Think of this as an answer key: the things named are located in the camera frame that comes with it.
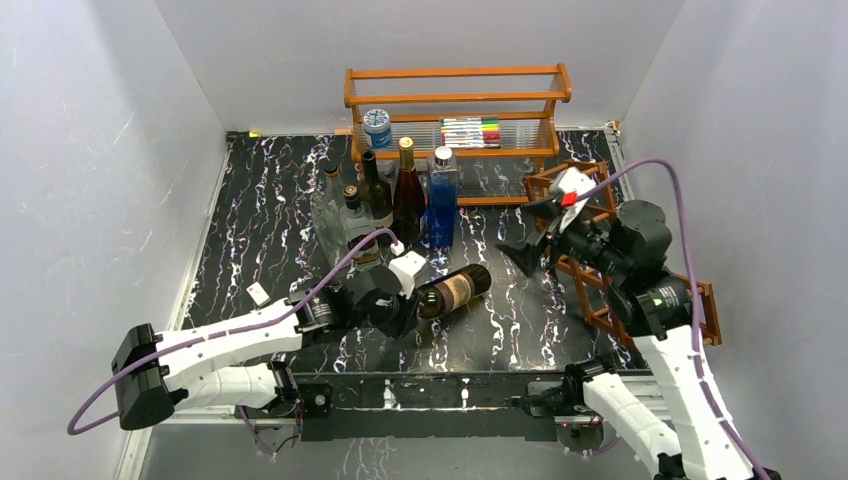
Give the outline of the blue glass bottle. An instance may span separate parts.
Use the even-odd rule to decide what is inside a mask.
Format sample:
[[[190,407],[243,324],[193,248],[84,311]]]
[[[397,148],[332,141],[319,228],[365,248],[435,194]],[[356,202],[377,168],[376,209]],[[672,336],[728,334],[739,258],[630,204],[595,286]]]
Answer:
[[[428,163],[426,223],[431,248],[453,245],[458,199],[459,169],[456,156],[450,147],[439,146]]]

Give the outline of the gold foil wine bottle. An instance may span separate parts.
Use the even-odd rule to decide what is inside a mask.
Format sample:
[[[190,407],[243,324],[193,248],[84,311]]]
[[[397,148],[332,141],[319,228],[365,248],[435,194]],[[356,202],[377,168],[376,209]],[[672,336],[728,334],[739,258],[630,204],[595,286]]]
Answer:
[[[393,229],[404,244],[414,246],[421,237],[421,221],[426,203],[416,169],[413,139],[402,137],[398,145],[399,171],[393,198]]]

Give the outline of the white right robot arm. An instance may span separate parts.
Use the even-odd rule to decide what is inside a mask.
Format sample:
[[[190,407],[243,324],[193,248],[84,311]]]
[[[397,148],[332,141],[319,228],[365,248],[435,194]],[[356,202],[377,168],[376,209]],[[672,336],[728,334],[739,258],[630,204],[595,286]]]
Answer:
[[[621,204],[607,231],[579,217],[569,194],[524,206],[546,227],[499,250],[527,276],[543,253],[564,253],[608,280],[607,303],[622,322],[660,389],[669,421],[661,420],[601,360],[570,364],[557,396],[577,414],[599,414],[655,479],[777,479],[758,466],[717,417],[705,393],[708,368],[693,329],[696,290],[664,265],[672,239],[663,210],[643,200]]]

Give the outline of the wooden wine rack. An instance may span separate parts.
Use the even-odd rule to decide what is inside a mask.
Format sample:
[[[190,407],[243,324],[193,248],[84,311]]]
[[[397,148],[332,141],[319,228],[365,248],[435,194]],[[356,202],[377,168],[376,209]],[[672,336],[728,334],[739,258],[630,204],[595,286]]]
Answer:
[[[529,175],[524,179],[528,199],[535,201],[548,195],[556,176],[571,167],[578,169],[596,182],[601,182],[610,176],[610,170],[603,162],[564,160],[555,167],[545,168],[541,172]],[[604,222],[615,218],[616,207],[617,201],[614,198],[613,190],[610,186],[607,186],[601,192],[600,204],[588,206],[585,212],[590,215],[593,221]],[[616,341],[626,346],[634,344],[623,323],[606,304],[607,289],[610,282],[599,271],[582,265],[566,255],[559,257],[553,268],[573,278],[579,310],[587,324],[609,334]],[[699,281],[697,286],[702,304],[701,331],[703,343],[706,346],[718,346],[722,343],[722,334],[713,286],[704,281]]]

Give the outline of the clear glass bottle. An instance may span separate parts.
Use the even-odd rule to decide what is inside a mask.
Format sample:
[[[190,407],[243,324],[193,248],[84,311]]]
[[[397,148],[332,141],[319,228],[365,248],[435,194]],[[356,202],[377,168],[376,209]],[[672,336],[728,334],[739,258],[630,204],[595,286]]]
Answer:
[[[344,189],[345,181],[341,176],[341,171],[336,162],[328,162],[323,167],[326,176],[324,198],[327,205],[338,212],[346,206]]]

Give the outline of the silver capped wine bottle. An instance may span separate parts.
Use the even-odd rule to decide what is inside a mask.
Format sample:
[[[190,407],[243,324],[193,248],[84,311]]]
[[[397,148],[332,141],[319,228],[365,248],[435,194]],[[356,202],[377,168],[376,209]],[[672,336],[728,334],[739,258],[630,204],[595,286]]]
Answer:
[[[491,282],[489,270],[481,264],[469,264],[434,279],[419,288],[418,318],[433,320],[449,314],[486,293]]]

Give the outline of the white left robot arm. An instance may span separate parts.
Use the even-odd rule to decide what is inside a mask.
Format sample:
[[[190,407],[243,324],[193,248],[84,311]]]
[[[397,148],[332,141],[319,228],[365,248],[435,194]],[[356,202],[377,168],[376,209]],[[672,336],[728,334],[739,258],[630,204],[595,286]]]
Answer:
[[[299,400],[290,370],[281,362],[251,360],[337,343],[363,324],[400,338],[417,324],[417,282],[409,269],[378,266],[194,330],[157,333],[150,324],[135,326],[111,363],[114,374],[128,372],[115,384],[119,425],[140,430],[205,406],[286,416]]]

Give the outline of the dark bottle rack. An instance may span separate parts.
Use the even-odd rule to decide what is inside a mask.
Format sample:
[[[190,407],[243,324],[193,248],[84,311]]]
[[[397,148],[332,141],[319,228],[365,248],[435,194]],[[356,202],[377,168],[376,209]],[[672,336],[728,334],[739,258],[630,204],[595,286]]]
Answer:
[[[359,196],[358,188],[346,185],[343,189],[344,204],[340,217],[344,229],[345,241],[352,250],[367,235],[376,230],[370,207]],[[377,266],[380,262],[380,249],[375,238],[366,243],[353,257],[353,266],[364,271]]]

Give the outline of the dark green wine bottle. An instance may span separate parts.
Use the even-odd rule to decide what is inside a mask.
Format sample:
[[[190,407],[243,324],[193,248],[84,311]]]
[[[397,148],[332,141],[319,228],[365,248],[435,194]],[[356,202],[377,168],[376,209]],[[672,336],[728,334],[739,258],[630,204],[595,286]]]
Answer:
[[[359,195],[370,206],[376,228],[389,228],[394,221],[392,191],[389,181],[378,171],[375,153],[361,154]]]

